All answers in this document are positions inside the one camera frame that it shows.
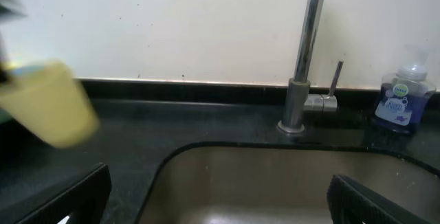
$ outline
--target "yellow container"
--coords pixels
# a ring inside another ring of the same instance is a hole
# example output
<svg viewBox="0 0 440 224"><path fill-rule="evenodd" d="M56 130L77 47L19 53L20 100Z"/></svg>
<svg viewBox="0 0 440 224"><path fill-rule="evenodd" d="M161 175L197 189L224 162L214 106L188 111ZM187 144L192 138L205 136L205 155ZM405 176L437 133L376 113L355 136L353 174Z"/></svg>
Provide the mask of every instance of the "yellow container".
<svg viewBox="0 0 440 224"><path fill-rule="evenodd" d="M60 61L35 67L0 87L0 107L53 147L86 140L99 124L83 87Z"/></svg>

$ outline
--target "stainless steel sink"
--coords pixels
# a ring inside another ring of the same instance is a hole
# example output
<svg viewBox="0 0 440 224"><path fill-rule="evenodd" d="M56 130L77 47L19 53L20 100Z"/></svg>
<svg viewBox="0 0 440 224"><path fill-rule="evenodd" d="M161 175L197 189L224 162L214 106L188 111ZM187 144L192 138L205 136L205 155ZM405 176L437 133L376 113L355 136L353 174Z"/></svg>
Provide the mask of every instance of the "stainless steel sink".
<svg viewBox="0 0 440 224"><path fill-rule="evenodd" d="M440 180L373 153L202 147L164 165L140 223L332 223L326 193L344 174L440 223Z"/></svg>

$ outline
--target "metal faucet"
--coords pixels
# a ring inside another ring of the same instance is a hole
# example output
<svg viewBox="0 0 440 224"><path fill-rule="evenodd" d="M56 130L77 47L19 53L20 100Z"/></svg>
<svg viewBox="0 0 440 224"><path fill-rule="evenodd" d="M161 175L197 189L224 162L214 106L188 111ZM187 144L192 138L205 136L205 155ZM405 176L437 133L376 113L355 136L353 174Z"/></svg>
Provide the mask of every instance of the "metal faucet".
<svg viewBox="0 0 440 224"><path fill-rule="evenodd" d="M295 74L293 78L289 79L283 119L278 123L278 127L286 133L304 131L304 110L336 111L338 109L338 101L333 94L338 83L342 61L338 63L336 68L329 94L309 94L310 82L307 80L323 2L324 0L307 1Z"/></svg>

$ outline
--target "granite countertop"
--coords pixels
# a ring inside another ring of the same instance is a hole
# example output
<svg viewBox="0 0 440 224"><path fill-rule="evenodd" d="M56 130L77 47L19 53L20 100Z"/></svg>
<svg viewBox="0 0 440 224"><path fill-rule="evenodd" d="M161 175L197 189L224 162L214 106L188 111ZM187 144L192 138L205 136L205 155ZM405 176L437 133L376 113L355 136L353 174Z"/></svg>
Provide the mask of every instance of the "granite countertop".
<svg viewBox="0 0 440 224"><path fill-rule="evenodd" d="M440 112L425 112L419 132L403 137L367 126L368 112L306 114L304 137L285 137L280 105L92 100L101 127L67 150L45 145L18 124L17 141L1 147L0 208L24 199L95 163L109 165L113 190L101 223L134 223L161 163L183 147L275 146L388 153L439 174Z"/></svg>

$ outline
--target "soap label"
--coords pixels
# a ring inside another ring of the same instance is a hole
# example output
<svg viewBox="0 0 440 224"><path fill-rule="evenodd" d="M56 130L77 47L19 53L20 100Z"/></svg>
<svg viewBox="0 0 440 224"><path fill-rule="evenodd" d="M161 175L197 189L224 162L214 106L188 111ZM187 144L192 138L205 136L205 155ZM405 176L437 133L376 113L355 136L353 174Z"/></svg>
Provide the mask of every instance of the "soap label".
<svg viewBox="0 0 440 224"><path fill-rule="evenodd" d="M405 111L408 105L406 94L408 94L408 87L404 84L396 84L392 92L388 90L385 93L387 98L380 101L376 108L376 116L402 126L408 125L413 111Z"/></svg>

